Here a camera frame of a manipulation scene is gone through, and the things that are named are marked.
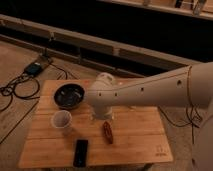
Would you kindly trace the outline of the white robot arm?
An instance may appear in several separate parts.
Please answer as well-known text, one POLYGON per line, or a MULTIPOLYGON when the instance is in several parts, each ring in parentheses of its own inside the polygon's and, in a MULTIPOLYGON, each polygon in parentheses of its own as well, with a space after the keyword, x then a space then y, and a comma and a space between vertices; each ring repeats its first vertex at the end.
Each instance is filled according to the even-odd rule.
POLYGON ((206 108, 192 149, 191 170, 213 171, 213 62, 186 66, 121 85, 108 73, 98 75, 85 101, 103 117, 111 106, 206 108))

